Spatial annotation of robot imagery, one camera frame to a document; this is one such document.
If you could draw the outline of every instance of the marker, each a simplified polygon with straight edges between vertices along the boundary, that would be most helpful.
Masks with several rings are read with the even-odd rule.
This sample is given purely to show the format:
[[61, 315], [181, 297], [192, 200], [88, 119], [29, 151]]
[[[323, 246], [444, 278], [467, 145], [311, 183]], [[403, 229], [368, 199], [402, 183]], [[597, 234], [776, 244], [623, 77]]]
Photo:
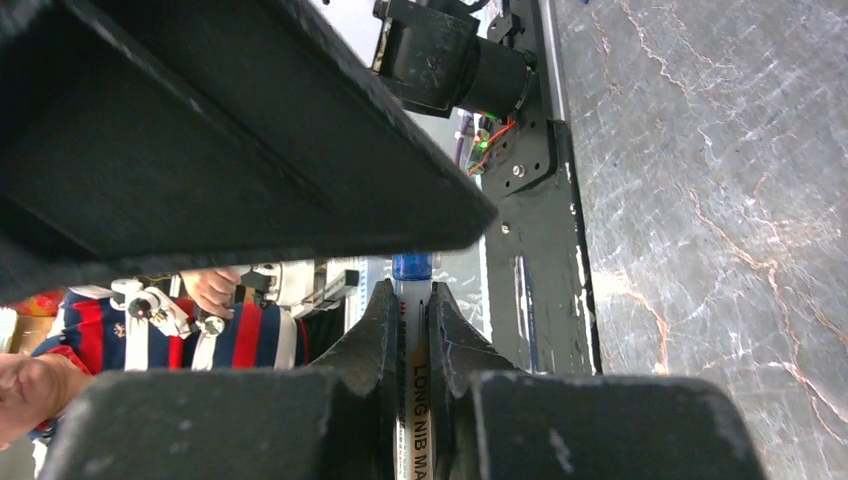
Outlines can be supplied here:
[[433, 257], [395, 255], [392, 277], [400, 307], [395, 478], [432, 480], [435, 436], [430, 415], [430, 346], [425, 319], [433, 288]]

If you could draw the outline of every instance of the person's hand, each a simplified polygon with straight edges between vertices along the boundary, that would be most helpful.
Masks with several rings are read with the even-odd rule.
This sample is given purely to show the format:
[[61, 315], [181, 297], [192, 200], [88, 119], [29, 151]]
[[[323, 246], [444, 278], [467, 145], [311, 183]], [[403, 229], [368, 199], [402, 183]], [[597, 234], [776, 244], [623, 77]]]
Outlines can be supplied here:
[[186, 292], [197, 306], [221, 318], [230, 320], [233, 312], [227, 305], [241, 283], [241, 276], [229, 268], [189, 270], [180, 272]]

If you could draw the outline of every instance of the cable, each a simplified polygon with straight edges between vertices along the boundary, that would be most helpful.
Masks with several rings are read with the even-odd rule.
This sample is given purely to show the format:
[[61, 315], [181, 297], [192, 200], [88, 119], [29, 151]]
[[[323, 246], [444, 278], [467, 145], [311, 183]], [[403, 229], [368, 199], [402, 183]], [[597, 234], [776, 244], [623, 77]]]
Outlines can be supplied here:
[[489, 4], [489, 0], [477, 0], [468, 6], [468, 13], [479, 12], [483, 7]]
[[481, 168], [483, 168], [484, 165], [486, 165], [486, 162], [488, 162], [489, 158], [492, 156], [492, 152], [494, 151], [495, 145], [497, 144], [498, 140], [501, 139], [503, 135], [506, 132], [510, 131], [514, 126], [515, 120], [510, 120], [504, 128], [502, 128], [498, 133], [492, 135], [492, 137], [489, 138], [489, 146], [488, 148], [486, 148], [486, 151], [483, 152], [483, 159], [480, 160], [480, 163], [474, 165], [473, 167], [471, 167], [471, 169], [468, 170], [469, 176], [474, 175], [477, 170], [480, 170]]
[[472, 121], [474, 121], [474, 115], [469, 113], [462, 116], [462, 122], [459, 124], [459, 139], [456, 141], [456, 151], [453, 155], [453, 163], [457, 167], [462, 164], [462, 150], [465, 148], [465, 132], [468, 131]]

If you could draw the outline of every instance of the marble surface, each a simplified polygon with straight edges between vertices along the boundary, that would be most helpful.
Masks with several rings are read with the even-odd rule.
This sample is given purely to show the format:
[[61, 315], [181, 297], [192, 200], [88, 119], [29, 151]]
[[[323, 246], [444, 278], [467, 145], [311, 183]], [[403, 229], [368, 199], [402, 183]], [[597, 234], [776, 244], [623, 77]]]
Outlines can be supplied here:
[[848, 3], [557, 2], [606, 373], [692, 375], [848, 478]]

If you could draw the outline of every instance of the orange wire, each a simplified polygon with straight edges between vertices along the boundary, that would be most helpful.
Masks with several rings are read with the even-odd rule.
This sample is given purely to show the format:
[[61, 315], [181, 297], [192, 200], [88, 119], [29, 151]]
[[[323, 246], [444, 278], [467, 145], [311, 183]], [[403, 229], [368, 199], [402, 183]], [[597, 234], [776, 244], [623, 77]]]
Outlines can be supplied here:
[[514, 126], [515, 120], [510, 120], [504, 128], [492, 135], [492, 138], [489, 139], [489, 148], [487, 148], [486, 151], [483, 153], [483, 158], [480, 159], [480, 163], [474, 165], [473, 167], [471, 167], [470, 170], [468, 170], [468, 176], [474, 175], [474, 172], [480, 170], [481, 168], [483, 168], [484, 165], [486, 165], [486, 162], [488, 162], [489, 158], [492, 156], [492, 151], [495, 148], [495, 142], [497, 142], [498, 138], [500, 138], [503, 134], [508, 132]]

